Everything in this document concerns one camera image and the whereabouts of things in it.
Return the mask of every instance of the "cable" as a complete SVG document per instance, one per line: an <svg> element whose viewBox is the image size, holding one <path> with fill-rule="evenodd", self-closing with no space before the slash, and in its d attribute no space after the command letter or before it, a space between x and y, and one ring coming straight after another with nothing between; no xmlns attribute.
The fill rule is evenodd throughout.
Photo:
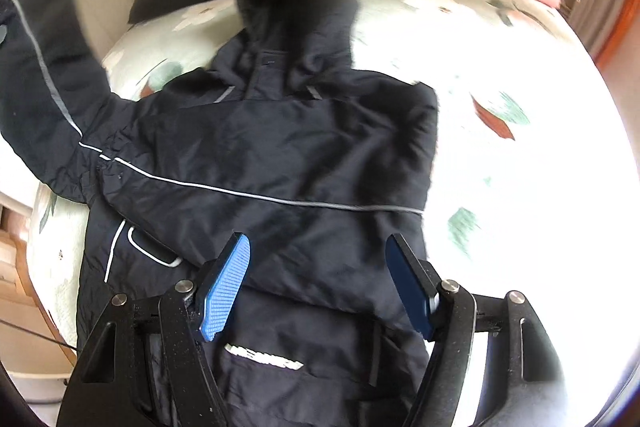
<svg viewBox="0 0 640 427"><path fill-rule="evenodd" d="M35 331L31 331L31 330L28 330L27 328L23 328L22 326L18 326L16 324L11 323L11 322L7 322L6 320L0 319L0 324L4 324L5 326L9 326L10 328L14 328L15 330L18 330L18 331L23 331L24 333L29 333L30 335L33 335L34 337L39 337L39 338L41 338L41 339L43 339L45 341L53 342L54 344L58 344L59 346L68 347L69 349L73 349L74 351L78 351L74 346L70 346L67 343L57 341L56 339L51 339L49 337L45 337L45 335L41 335L39 333L36 333Z"/></svg>

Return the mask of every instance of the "metal screw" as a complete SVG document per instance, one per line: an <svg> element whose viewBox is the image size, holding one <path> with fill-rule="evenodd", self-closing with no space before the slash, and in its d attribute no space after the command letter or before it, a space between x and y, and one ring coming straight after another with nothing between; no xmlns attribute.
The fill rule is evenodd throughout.
<svg viewBox="0 0 640 427"><path fill-rule="evenodd" d="M448 293L457 293L460 289L460 284L455 282L453 279L443 279L442 289Z"/></svg>
<svg viewBox="0 0 640 427"><path fill-rule="evenodd" d="M524 295L516 290L509 292L509 300L514 304L523 304L527 299L524 298Z"/></svg>
<svg viewBox="0 0 640 427"><path fill-rule="evenodd" d="M182 279L181 281L175 283L175 290L178 293L188 293L193 290L193 282L188 279Z"/></svg>
<svg viewBox="0 0 640 427"><path fill-rule="evenodd" d="M111 304L114 306L122 306L125 302L127 302L127 296L124 293L116 293L111 299Z"/></svg>

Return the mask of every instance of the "bed sheet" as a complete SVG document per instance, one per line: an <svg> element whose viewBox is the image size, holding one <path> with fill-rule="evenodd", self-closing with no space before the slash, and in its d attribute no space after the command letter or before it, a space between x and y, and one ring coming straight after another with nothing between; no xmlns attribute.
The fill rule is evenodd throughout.
<svg viewBox="0 0 640 427"><path fill-rule="evenodd" d="M567 425L584 425L640 340L625 280L640 264L640 184L600 74L560 14L533 0L359 1L354 67L424 82L438 95L424 213L431 262L474 293L518 289L530 299L562 361ZM104 59L112 89L134 100L161 89L206 66L240 28L234 0L134 26ZM73 342L87 211L45 187L38 201L30 274ZM615 305L601 285L615 287ZM473 422L484 350L486 336L476 335L456 425Z"/></svg>

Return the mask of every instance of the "winter jacket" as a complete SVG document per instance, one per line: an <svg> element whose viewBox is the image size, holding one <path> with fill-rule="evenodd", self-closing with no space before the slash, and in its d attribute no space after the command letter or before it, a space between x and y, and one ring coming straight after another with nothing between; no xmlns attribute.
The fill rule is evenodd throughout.
<svg viewBox="0 0 640 427"><path fill-rule="evenodd" d="M207 344L233 425L400 426L427 355L384 243L400 232L426 255L434 92L351 69L355 0L238 6L245 28L209 70L131 102L110 91L73 0L0 0L2 136L90 207L79 347L115 293L164 293L240 231L250 267Z"/></svg>

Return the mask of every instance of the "reflective piping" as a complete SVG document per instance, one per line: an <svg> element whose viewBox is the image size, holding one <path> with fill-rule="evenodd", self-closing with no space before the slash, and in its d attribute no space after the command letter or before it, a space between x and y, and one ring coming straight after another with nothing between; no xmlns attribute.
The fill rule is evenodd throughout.
<svg viewBox="0 0 640 427"><path fill-rule="evenodd" d="M314 86L306 86L306 90L308 90L316 100L322 100L322 96L320 96L320 93L318 93L318 90Z"/></svg>
<svg viewBox="0 0 640 427"><path fill-rule="evenodd" d="M15 8L18 10L18 15L20 16L20 22L22 22L24 31L27 33L27 35L31 39L31 43L33 44L33 47L36 51L36 57L38 57L38 64L40 65L40 71L42 72L44 81L47 84L47 87L49 88L51 98L53 98L53 101L58 106L58 109L62 113L62 116L65 117L65 120L68 121L69 125L73 127L76 131L78 131L78 134L82 137L82 131L80 131L80 128L76 125L76 122L74 122L74 119L71 118L71 115L69 114L69 111L66 108L65 103L62 101L62 97L60 97L58 88L53 83L53 79L49 74L49 68L47 68L47 65L44 61L44 57L42 57L42 51L40 50L40 45L38 44L36 37L33 35L33 32L31 31L31 27L29 26L29 23L27 22L27 18L24 15L24 11L22 10L20 1L18 0L12 0L12 1L15 4Z"/></svg>
<svg viewBox="0 0 640 427"><path fill-rule="evenodd" d="M396 204L365 204L363 206L357 206L354 204L340 204L340 203L327 203L325 201L295 201L295 200L282 200L280 198L270 198L269 196L262 196L260 194L250 194L248 192L238 192L236 190L228 190L227 188L211 187L210 185L202 185L199 183L180 182L178 180L172 180L169 178L162 178L161 176L154 176L149 172L124 161L122 158L114 158L116 162L121 163L129 167L130 169L151 178L152 180L158 180L161 182L173 183L175 185L181 185L183 187L195 187L206 188L207 190L213 190L214 192L221 192L222 194L229 194L230 196L240 196L243 198L252 198L254 200L271 201L271 203L291 204L293 206L315 206L320 208L332 208L334 210L350 210L352 212L375 212L375 211L388 211L388 212L409 212L411 214L418 214L421 216L424 211L420 208L411 208L410 206L398 206Z"/></svg>
<svg viewBox="0 0 640 427"><path fill-rule="evenodd" d="M140 247L139 245L135 244L135 242L133 241L133 237L132 237L133 230L134 230L133 227L129 227L129 232L127 232L127 238L129 239L129 242L131 243L131 246L134 247L136 250L141 251L149 259L152 259L153 261L156 261L156 263L161 264L162 266L166 266L167 268L175 268L176 266L178 266L182 262L182 257L176 257L175 261L173 261L172 263L165 263L164 261L160 261L157 257L154 257L153 255L148 253L148 251L144 250L142 247Z"/></svg>
<svg viewBox="0 0 640 427"><path fill-rule="evenodd" d="M113 249L116 247L116 243L118 241L118 238L120 237L120 232L122 232L123 228L124 228L124 219L120 222L120 226L116 231L116 235L113 236L113 241L111 241L111 250L109 251L109 260L107 261L107 270L105 271L105 274L104 274L105 282L107 282L107 279L109 278L109 272L111 270L111 261L113 261Z"/></svg>
<svg viewBox="0 0 640 427"><path fill-rule="evenodd" d="M94 147L93 145L87 145L86 143L82 143L82 142L78 142L78 145L80 147L85 147L86 149L91 149L95 152L102 152L102 149L98 149L97 147Z"/></svg>
<svg viewBox="0 0 640 427"><path fill-rule="evenodd" d="M226 96L233 91L236 88L236 86L229 86L225 89L225 92L222 93L219 97L217 97L213 103L218 103L218 102L222 102L223 100L225 100Z"/></svg>

